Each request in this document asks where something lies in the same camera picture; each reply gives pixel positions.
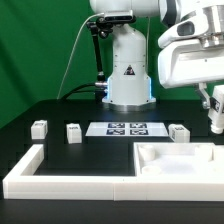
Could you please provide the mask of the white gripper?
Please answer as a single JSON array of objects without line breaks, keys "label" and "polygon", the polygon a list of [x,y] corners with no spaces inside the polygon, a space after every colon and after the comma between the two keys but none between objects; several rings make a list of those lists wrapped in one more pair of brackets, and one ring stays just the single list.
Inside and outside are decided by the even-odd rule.
[{"label": "white gripper", "polygon": [[180,22],[158,39],[158,75],[164,88],[198,84],[196,92],[204,109],[211,107],[206,82],[224,79],[224,43],[215,41],[206,47],[200,37],[208,31],[208,22],[197,19]]}]

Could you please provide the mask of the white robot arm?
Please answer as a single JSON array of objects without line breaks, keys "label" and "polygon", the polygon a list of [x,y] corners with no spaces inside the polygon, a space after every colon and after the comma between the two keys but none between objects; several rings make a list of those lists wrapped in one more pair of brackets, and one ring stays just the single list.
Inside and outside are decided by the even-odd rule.
[{"label": "white robot arm", "polygon": [[158,76],[165,88],[194,85],[204,108],[208,82],[224,80],[224,0],[89,0],[101,34],[113,36],[113,72],[106,81],[109,108],[136,111],[155,99],[146,71],[146,38],[130,24],[158,16]]}]

